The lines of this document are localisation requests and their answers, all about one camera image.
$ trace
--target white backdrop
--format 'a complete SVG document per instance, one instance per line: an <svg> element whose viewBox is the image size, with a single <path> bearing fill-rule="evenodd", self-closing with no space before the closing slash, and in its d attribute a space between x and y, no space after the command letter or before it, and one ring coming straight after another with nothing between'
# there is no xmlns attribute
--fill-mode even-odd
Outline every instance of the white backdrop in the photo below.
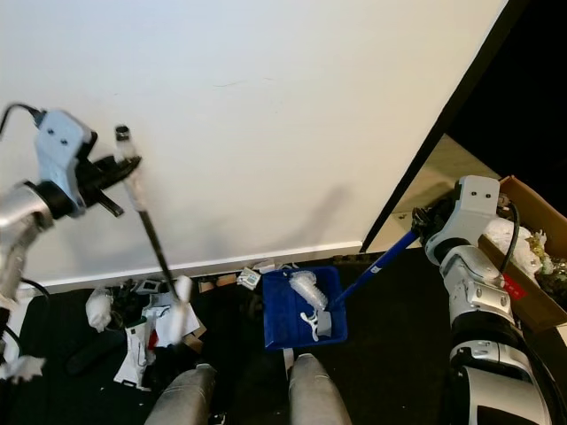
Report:
<svg viewBox="0 0 567 425"><path fill-rule="evenodd" d="M356 247L504 0L5 0L0 104L130 126L172 264ZM14 116L0 189L37 176ZM41 281L154 267L123 188L29 256Z"/></svg>

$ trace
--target brown cardboard box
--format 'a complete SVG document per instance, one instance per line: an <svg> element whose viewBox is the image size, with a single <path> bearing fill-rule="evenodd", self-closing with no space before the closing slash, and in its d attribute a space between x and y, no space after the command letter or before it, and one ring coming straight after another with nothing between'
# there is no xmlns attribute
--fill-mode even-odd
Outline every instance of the brown cardboard box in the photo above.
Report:
<svg viewBox="0 0 567 425"><path fill-rule="evenodd" d="M516 204L523 225L534 231L543 229L548 236L546 252L567 258L567 219L513 175L501 180L501 192ZM478 247L496 266L503 261L504 254L486 237L480 238ZM514 264L508 265L504 277L514 313L533 332L567 322L567 313Z"/></svg>

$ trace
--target black mat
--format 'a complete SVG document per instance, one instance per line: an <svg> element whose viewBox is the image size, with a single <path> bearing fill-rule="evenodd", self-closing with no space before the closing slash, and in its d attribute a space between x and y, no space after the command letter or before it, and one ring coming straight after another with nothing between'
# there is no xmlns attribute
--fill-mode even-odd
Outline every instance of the black mat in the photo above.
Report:
<svg viewBox="0 0 567 425"><path fill-rule="evenodd" d="M338 265L343 285L365 267ZM37 354L48 362L44 378L11 394L7 423L144 423L155 396L113 382L125 347L81 377L64 372L69 355L95 335L84 312L88 296L88 290L54 296L44 324L43 301L30 304L21 339L27 346L39 337ZM214 408L227 410L232 424L287 423L283 356L263 350L262 323L245 312L248 297L230 285L193 301L208 328L203 356L219 370ZM348 300L347 316L345 343L296 354L312 352L323 363L353 423L437 423L449 353L447 294L438 268L422 250L406 250Z"/></svg>

